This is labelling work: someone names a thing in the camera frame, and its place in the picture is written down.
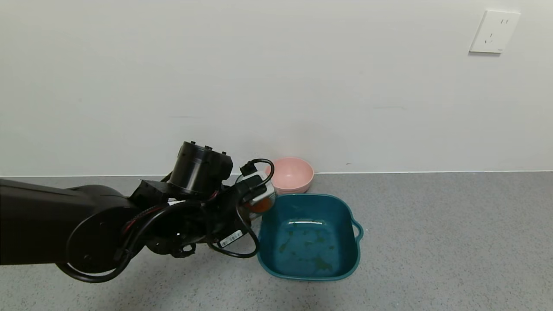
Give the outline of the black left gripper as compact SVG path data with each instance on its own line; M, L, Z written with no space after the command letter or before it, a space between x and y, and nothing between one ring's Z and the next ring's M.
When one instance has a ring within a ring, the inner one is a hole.
M210 248L225 248L248 234L238 216L210 216L210 229Z

